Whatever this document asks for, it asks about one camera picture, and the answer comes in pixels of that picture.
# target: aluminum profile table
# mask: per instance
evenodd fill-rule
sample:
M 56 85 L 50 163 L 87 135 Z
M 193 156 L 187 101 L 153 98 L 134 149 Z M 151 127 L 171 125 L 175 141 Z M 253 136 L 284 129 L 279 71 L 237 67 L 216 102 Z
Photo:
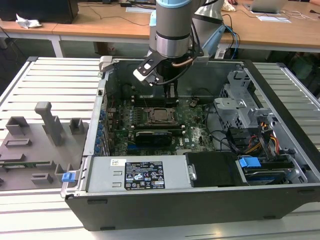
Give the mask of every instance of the aluminum profile table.
M 320 102 L 286 68 L 277 63 L 255 63 L 256 68 L 269 83 L 297 123 L 320 150 Z M 268 104 L 259 91 L 258 99 L 264 107 Z
M 63 122 L 81 117 L 89 123 L 99 81 L 98 63 L 90 58 L 43 57 L 26 62 L 0 97 L 0 140 L 7 134 L 5 125 L 10 116 L 42 122 L 33 111 L 37 101 L 51 101 L 52 113 Z M 292 114 L 318 111 L 318 103 L 313 103 L 312 96 L 286 68 L 265 63 L 256 66 Z M 317 136 L 310 135 L 319 131 L 317 116 L 297 116 L 309 136 Z M 192 209 L 186 211 L 192 217 Z M 0 239 L 6 240 L 318 240 L 319 223 L 320 203 L 308 203 L 278 220 L 89 232 L 60 197 L 60 189 L 0 192 Z

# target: motherboard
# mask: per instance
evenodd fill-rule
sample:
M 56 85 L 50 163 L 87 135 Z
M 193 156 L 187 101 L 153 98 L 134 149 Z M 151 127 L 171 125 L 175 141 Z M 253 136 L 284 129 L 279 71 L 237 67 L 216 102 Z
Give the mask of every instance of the motherboard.
M 113 102 L 107 125 L 112 156 L 183 155 L 214 151 L 205 123 L 205 105 L 191 98 L 175 107 L 136 107 L 130 101 Z

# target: white tissue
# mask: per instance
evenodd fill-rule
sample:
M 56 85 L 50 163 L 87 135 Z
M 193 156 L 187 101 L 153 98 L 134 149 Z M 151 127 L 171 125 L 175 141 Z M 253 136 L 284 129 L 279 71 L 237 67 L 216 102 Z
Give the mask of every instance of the white tissue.
M 18 14 L 16 14 L 15 22 L 18 23 L 20 27 L 23 27 L 25 29 L 36 28 L 36 27 L 41 27 L 42 26 L 38 20 L 24 19 L 24 18 L 18 16 Z

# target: sticker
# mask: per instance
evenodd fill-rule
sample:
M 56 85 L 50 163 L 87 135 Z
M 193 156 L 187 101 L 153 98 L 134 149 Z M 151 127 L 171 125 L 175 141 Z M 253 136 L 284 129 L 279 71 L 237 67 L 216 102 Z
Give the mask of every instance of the sticker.
M 124 166 L 126 162 L 127 162 L 127 159 L 111 159 L 110 166 L 111 167 Z
M 11 165 L 11 166 L 4 166 L 5 169 L 23 169 L 25 166 L 23 165 Z
M 126 190 L 165 189 L 162 161 L 125 162 L 124 165 L 124 188 Z

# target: laptop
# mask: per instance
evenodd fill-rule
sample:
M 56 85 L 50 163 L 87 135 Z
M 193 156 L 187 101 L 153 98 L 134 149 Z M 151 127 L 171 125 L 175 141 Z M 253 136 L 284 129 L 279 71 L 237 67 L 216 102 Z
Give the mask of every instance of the laptop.
M 288 0 L 254 0 L 251 4 L 244 3 L 243 6 L 255 13 L 278 14 Z

